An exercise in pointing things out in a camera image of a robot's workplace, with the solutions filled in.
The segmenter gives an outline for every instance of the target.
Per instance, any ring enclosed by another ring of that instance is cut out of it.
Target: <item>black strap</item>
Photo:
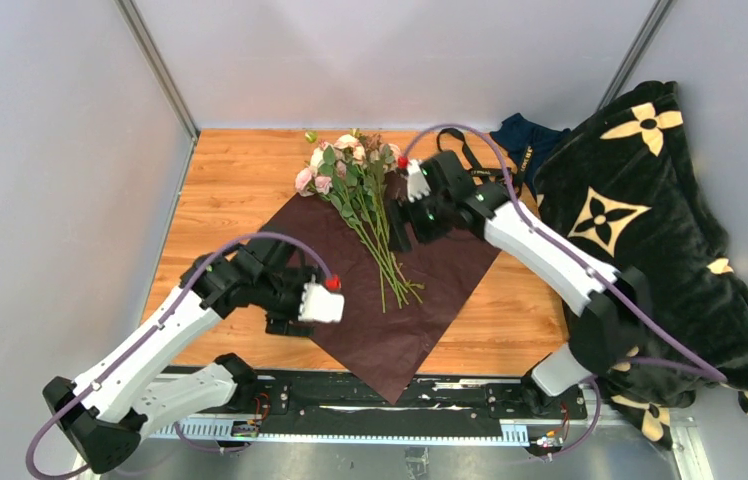
[[[468,142],[465,141],[465,135],[455,128],[444,128],[438,135],[436,135],[436,148],[438,148],[440,152],[442,151],[442,135],[450,135],[462,142],[462,154],[472,167],[468,170],[469,175],[480,178],[480,181],[483,183],[487,183],[490,180],[490,177],[494,177],[494,181],[496,182],[503,182],[503,170],[500,168],[484,168],[480,165],[480,161],[477,160],[477,157],[474,156],[474,152],[472,152],[471,148],[468,147]],[[513,173],[512,169],[507,167],[507,171],[509,171],[512,176],[512,185],[515,187],[515,193],[519,197],[521,196],[521,186],[524,185],[527,165],[530,163],[530,157],[532,155],[533,148],[528,146],[524,153],[524,158],[521,161],[521,168]]]

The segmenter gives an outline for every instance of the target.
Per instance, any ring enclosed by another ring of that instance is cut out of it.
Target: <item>pillow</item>
[[[645,82],[580,124],[535,177],[542,221],[619,270],[649,279],[653,319],[718,368],[748,414],[748,288],[695,179],[677,83]],[[566,309],[566,322],[577,318]],[[650,332],[638,352],[689,363]],[[667,407],[686,407],[707,379],[620,364],[603,393],[652,441],[671,447]]]

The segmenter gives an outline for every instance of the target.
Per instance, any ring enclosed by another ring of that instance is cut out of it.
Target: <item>wooden table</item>
[[[346,132],[324,132],[334,140]],[[401,148],[414,132],[379,132]],[[460,152],[453,139],[443,148]],[[469,144],[483,165],[495,166],[482,141]],[[312,145],[300,130],[204,130],[200,135],[171,230],[148,299],[155,310],[195,257],[229,239],[256,231],[294,195],[294,177],[309,161]],[[435,136],[412,152],[435,152]],[[527,205],[535,204],[524,195]],[[309,339],[267,335],[262,310],[236,310],[175,359],[204,365],[235,352],[253,367],[341,369]],[[520,262],[501,254],[459,316],[421,366],[425,373],[524,373],[563,343],[566,332],[559,298]]]

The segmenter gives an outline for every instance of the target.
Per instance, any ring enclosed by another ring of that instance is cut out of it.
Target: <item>gray floor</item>
[[[580,434],[572,427],[571,437]],[[670,453],[659,452],[626,426],[599,427],[568,455],[548,464],[518,464],[523,449],[507,447],[406,447],[400,445],[254,444],[225,457],[189,450],[178,441],[148,440],[124,470],[164,463],[138,478],[240,480],[467,480],[467,479],[679,479]],[[110,473],[106,479],[136,478]]]

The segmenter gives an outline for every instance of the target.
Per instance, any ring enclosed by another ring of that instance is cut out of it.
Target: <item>brown wrapping paper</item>
[[[307,243],[339,275],[345,297],[342,321],[319,326],[312,340],[391,403],[397,402],[498,255],[497,249],[464,231],[397,254],[404,275],[425,285],[423,303],[410,296],[410,305],[399,309],[387,285],[384,314],[377,262],[332,204],[295,196],[265,229]]]

